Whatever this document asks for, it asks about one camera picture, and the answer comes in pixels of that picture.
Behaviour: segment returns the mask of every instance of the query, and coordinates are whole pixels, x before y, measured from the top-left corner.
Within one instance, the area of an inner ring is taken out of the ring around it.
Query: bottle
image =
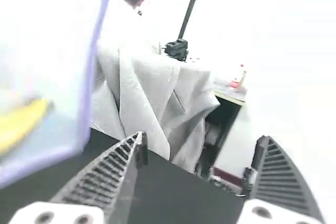
[[[229,86],[234,89],[239,88],[240,86],[243,85],[245,76],[246,76],[245,67],[243,64],[240,64],[236,70],[236,73],[234,74],[233,80],[229,83]]]

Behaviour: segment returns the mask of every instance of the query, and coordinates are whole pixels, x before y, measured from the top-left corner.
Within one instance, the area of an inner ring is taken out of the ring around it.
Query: black table surface
[[[82,154],[46,168],[0,190],[0,223],[18,208],[48,201],[71,177],[118,140],[91,129]],[[128,224],[234,224],[243,200],[149,152],[138,172]]]

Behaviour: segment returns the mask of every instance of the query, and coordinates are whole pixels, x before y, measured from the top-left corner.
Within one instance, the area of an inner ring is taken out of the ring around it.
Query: white shirt
[[[98,40],[98,54],[119,54],[122,50],[150,53],[150,35],[141,16],[124,0],[109,0]]]

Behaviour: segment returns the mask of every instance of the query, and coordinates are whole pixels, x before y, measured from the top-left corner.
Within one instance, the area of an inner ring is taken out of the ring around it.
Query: banana
[[[5,115],[0,115],[0,155],[8,152],[43,119],[48,111],[46,99],[36,99]]]

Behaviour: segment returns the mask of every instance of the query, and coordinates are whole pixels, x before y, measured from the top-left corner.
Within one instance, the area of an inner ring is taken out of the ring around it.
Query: plastic container
[[[229,83],[230,87],[232,88],[239,88],[240,86],[243,85],[244,83],[244,79],[246,76],[246,69],[244,67],[243,64],[239,65],[239,67],[237,67],[235,74],[234,74],[234,78],[233,80]]]
[[[0,159],[0,189],[80,152],[89,137],[94,55],[108,0],[2,0],[0,88],[54,103]]]

